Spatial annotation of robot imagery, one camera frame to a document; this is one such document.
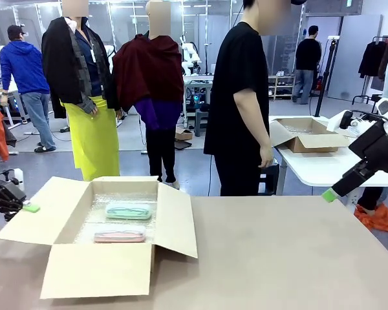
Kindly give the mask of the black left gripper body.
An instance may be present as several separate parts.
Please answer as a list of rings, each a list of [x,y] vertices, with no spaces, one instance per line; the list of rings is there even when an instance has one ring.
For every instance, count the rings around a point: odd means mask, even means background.
[[[0,180],[0,213],[9,222],[22,208],[26,194],[12,181]]]

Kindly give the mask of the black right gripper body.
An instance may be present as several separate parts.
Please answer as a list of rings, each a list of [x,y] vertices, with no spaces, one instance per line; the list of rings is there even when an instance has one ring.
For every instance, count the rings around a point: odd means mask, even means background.
[[[358,174],[388,173],[388,119],[381,118],[360,135],[349,149],[361,160],[353,166]]]

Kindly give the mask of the person's right hand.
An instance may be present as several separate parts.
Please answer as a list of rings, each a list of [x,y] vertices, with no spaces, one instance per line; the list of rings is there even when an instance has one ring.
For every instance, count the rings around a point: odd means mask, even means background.
[[[261,146],[259,152],[261,157],[261,164],[259,165],[259,167],[265,169],[271,166],[274,160],[274,155],[271,146]]]

